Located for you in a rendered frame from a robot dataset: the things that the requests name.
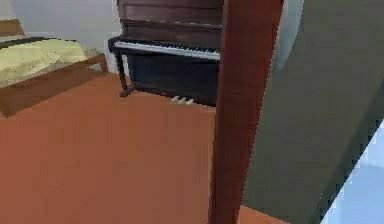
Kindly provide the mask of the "dark brown upright piano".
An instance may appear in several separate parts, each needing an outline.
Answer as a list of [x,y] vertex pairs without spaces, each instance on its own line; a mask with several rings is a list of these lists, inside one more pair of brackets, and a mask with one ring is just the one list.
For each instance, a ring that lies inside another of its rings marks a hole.
[[215,106],[224,0],[117,0],[122,33],[108,40],[120,95],[143,91]]

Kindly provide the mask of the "reddish brown room door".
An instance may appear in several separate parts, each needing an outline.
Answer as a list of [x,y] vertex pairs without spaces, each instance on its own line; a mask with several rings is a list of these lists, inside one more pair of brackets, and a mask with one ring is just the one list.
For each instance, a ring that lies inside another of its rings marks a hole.
[[285,0],[224,0],[208,224],[236,224]]

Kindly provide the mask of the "brown wooden bed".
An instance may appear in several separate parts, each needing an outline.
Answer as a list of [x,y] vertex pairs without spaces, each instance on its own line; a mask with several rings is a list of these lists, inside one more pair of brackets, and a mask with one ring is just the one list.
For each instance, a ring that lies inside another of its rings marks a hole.
[[[0,43],[30,37],[57,38],[27,36],[19,20],[0,20]],[[0,118],[10,117],[25,108],[90,80],[94,65],[100,67],[96,71],[98,74],[105,74],[108,71],[105,54],[95,48],[82,46],[87,51],[87,60],[68,64],[55,63],[25,80],[0,87]]]

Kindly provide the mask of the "pale yellow pillow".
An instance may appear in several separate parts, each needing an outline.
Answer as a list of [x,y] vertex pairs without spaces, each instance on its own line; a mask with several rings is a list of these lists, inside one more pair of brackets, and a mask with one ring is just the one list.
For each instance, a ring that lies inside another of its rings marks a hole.
[[0,87],[25,80],[55,63],[88,59],[79,43],[57,38],[30,37],[0,43]]

